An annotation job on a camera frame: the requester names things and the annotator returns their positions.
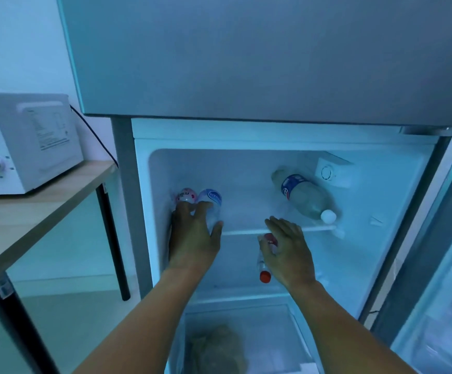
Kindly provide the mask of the person's left hand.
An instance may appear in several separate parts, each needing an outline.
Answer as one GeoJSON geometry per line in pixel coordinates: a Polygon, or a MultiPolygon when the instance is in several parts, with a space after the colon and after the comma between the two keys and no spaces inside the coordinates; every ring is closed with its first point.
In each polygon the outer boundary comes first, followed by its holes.
{"type": "Polygon", "coordinates": [[[211,249],[210,234],[206,225],[209,202],[192,204],[192,221],[186,229],[175,229],[175,211],[171,217],[169,239],[169,269],[191,270],[204,275],[209,270],[219,249],[211,249]]]}

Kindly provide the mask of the red cap bottle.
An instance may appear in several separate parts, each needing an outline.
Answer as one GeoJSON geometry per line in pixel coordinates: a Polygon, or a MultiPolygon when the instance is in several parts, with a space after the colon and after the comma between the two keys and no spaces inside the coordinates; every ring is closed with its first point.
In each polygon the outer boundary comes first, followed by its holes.
{"type": "MultiPolygon", "coordinates": [[[[273,254],[277,254],[278,252],[278,241],[276,240],[275,236],[272,233],[266,233],[264,235],[264,238],[269,243],[269,247],[273,254]]],[[[267,284],[271,281],[272,273],[267,267],[267,264],[264,260],[264,256],[262,251],[259,251],[258,258],[257,258],[257,269],[259,272],[259,279],[261,283],[267,284]]]]}

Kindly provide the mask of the small blue label bottle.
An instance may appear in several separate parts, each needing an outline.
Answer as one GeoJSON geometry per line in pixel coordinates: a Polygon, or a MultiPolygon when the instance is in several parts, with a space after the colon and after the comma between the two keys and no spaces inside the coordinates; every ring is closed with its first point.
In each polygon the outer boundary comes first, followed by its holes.
{"type": "Polygon", "coordinates": [[[206,225],[211,235],[214,226],[221,220],[222,196],[217,190],[206,188],[198,194],[197,203],[199,202],[209,202],[212,204],[206,212],[206,225]]]}

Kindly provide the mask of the person's right forearm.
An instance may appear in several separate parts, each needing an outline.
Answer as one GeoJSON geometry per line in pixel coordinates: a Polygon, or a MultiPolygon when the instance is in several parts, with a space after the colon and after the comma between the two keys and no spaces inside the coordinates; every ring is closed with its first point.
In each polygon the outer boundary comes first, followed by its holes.
{"type": "Polygon", "coordinates": [[[287,289],[308,324],[325,374],[417,374],[319,282],[296,282],[287,289]]]}

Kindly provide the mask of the person's left forearm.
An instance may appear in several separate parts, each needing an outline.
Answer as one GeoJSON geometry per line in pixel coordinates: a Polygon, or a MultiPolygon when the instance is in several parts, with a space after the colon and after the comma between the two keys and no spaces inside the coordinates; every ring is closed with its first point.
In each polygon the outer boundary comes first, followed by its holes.
{"type": "Polygon", "coordinates": [[[168,267],[73,374],[163,374],[181,316],[206,270],[168,267]]]}

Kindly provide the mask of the glass refrigerator shelf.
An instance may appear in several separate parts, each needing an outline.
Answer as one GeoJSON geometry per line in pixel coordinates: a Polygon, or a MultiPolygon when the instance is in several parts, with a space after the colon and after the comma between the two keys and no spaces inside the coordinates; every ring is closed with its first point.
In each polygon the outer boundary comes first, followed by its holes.
{"type": "MultiPolygon", "coordinates": [[[[303,232],[317,232],[317,231],[331,231],[337,229],[336,225],[325,225],[325,224],[313,224],[310,226],[301,227],[303,232]]],[[[257,229],[242,229],[242,230],[223,230],[223,236],[240,236],[240,235],[261,235],[270,233],[270,230],[266,227],[257,229]]]]}

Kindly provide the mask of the large blue label bottle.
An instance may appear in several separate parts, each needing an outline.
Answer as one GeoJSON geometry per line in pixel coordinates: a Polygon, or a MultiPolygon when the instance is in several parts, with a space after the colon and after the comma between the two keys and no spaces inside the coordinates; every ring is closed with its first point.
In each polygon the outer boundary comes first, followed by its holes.
{"type": "Polygon", "coordinates": [[[279,167],[271,174],[271,180],[301,215],[328,225],[336,222],[337,212],[328,191],[296,169],[279,167]]]}

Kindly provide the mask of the white refrigerator body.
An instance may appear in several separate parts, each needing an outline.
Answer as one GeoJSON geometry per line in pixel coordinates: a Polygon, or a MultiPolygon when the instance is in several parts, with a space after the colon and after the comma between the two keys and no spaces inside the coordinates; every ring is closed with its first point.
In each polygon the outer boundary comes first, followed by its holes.
{"type": "MultiPolygon", "coordinates": [[[[221,194],[223,230],[264,228],[269,216],[301,227],[324,224],[301,215],[274,187],[271,174],[286,166],[326,189],[333,199],[337,229],[304,235],[317,279],[357,319],[440,139],[393,126],[125,117],[112,117],[111,124],[133,251],[143,251],[135,253],[141,292],[157,284],[168,264],[171,213],[183,188],[197,193],[210,188],[221,194]],[[351,188],[316,179],[314,169],[323,151],[356,166],[351,188]]],[[[221,250],[184,314],[287,305],[322,371],[295,301],[277,280],[260,282],[257,236],[222,236],[221,250]]]]}

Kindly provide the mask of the black table leg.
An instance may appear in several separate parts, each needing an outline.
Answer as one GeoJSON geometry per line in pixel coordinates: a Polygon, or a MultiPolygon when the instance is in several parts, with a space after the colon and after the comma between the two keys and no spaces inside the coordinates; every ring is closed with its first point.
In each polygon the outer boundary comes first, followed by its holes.
{"type": "Polygon", "coordinates": [[[6,272],[0,274],[0,324],[34,374],[61,374],[6,272]]]}
{"type": "Polygon", "coordinates": [[[112,263],[117,277],[117,284],[119,287],[120,295],[122,301],[128,301],[131,298],[129,283],[123,263],[122,252],[111,209],[111,202],[104,182],[96,188],[96,195],[105,227],[105,233],[111,252],[112,263]]]}

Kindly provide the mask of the clear crisper drawer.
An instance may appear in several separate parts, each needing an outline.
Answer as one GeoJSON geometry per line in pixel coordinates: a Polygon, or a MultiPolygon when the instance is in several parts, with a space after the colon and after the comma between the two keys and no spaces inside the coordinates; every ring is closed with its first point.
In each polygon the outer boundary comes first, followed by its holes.
{"type": "Polygon", "coordinates": [[[319,374],[289,307],[284,304],[188,310],[182,316],[165,374],[186,374],[192,337],[228,325],[242,339],[246,374],[319,374]]]}

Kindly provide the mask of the white thermostat control box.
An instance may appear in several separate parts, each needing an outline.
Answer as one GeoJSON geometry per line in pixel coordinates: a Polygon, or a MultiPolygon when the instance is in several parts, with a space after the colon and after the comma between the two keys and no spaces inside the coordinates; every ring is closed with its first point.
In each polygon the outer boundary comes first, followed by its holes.
{"type": "Polygon", "coordinates": [[[351,188],[356,170],[353,163],[323,151],[318,156],[314,176],[317,180],[335,188],[351,188]]]}

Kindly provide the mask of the bagged food in plastic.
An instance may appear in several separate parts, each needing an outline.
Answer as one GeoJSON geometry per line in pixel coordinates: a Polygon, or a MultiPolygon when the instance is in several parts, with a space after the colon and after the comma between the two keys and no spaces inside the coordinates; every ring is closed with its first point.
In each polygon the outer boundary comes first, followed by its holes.
{"type": "Polygon", "coordinates": [[[186,374],[246,374],[241,337],[228,325],[219,325],[192,337],[186,374]]]}

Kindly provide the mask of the microwave side label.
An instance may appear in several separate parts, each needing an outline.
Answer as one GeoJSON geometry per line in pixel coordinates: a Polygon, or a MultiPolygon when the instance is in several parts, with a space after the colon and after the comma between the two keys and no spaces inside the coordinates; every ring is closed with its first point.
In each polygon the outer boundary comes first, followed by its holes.
{"type": "Polygon", "coordinates": [[[41,151],[67,144],[70,141],[66,119],[60,111],[28,109],[27,115],[36,133],[41,151]]]}

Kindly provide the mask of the grey refrigerator door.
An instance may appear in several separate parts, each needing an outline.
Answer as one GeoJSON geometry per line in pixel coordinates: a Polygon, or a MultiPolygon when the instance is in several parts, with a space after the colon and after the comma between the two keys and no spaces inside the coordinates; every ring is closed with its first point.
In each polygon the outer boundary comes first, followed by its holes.
{"type": "Polygon", "coordinates": [[[418,374],[452,374],[452,128],[438,135],[359,316],[418,374]]]}

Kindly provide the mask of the white microwave oven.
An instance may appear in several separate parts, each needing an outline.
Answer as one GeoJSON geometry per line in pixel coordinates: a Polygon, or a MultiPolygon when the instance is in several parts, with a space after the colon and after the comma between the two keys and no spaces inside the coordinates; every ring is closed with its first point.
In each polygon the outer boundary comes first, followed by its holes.
{"type": "Polygon", "coordinates": [[[27,194],[82,163],[85,159],[68,95],[0,93],[0,157],[6,160],[0,196],[27,194]],[[41,151],[28,109],[60,111],[70,141],[41,151]]]}

